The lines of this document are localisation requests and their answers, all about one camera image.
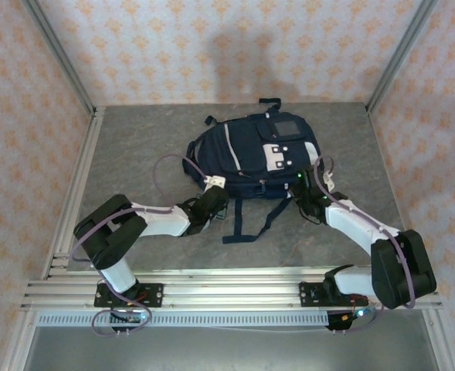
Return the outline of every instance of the navy blue backpack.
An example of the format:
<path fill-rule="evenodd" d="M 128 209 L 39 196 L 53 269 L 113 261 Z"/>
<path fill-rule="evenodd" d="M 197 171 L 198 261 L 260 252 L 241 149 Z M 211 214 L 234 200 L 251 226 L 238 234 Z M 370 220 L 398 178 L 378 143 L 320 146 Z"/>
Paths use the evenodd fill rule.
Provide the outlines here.
<path fill-rule="evenodd" d="M 234 234 L 223 237 L 223 243 L 253 242 L 268 230 L 292 200 L 289 189 L 297 182 L 298 172 L 321 154 L 310 125 L 300 116 L 279 112 L 280 98 L 260 99 L 260 103 L 274 105 L 263 114 L 223 122 L 208 116 L 205 123 L 212 127 L 189 143 L 186 151 L 186 157 L 206 175 L 225 177 L 225 189 L 236 200 Z M 205 188 L 187 161 L 182 167 Z M 282 201 L 257 235 L 242 235 L 243 199 L 254 198 Z"/>

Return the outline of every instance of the wallpaper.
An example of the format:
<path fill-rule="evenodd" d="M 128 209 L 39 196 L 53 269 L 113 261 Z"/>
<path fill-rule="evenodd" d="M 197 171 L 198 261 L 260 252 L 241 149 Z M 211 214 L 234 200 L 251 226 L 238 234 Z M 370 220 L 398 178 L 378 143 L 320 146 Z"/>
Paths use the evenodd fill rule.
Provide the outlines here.
<path fill-rule="evenodd" d="M 367 101 L 420 0 L 42 0 L 94 105 Z"/>
<path fill-rule="evenodd" d="M 88 120 L 21 1 L 0 1 L 0 365 Z"/>
<path fill-rule="evenodd" d="M 438 3 L 374 123 L 399 209 L 423 235 L 455 333 L 455 2 Z"/>

